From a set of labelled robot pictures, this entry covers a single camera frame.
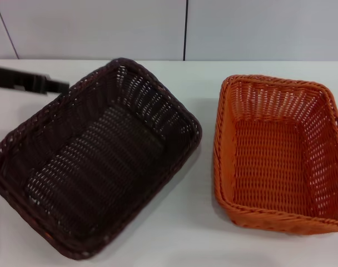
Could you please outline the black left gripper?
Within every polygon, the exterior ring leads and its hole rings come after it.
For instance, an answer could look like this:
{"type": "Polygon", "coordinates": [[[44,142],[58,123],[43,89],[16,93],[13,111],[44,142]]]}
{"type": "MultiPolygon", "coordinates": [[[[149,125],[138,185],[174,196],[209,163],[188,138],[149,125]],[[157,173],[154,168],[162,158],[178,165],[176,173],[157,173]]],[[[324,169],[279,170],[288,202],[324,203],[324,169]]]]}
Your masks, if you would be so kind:
{"type": "Polygon", "coordinates": [[[29,72],[10,70],[0,67],[0,88],[18,90],[33,93],[58,93],[65,95],[69,91],[69,83],[56,80],[48,80],[46,76],[29,72]]]}

